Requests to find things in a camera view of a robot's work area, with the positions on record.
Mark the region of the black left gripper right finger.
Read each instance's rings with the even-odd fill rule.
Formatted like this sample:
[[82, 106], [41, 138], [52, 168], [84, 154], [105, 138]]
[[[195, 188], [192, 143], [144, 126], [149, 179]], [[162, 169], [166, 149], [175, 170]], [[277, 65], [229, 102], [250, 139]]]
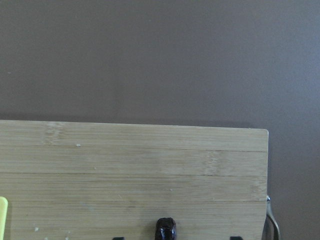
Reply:
[[230, 236], [229, 239], [230, 240], [243, 240], [243, 238], [241, 236]]

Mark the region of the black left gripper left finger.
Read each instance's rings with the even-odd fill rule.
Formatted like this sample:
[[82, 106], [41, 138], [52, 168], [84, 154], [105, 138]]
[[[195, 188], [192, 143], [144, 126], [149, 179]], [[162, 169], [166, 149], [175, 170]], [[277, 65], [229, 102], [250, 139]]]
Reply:
[[113, 237], [112, 240], [125, 240], [124, 237]]

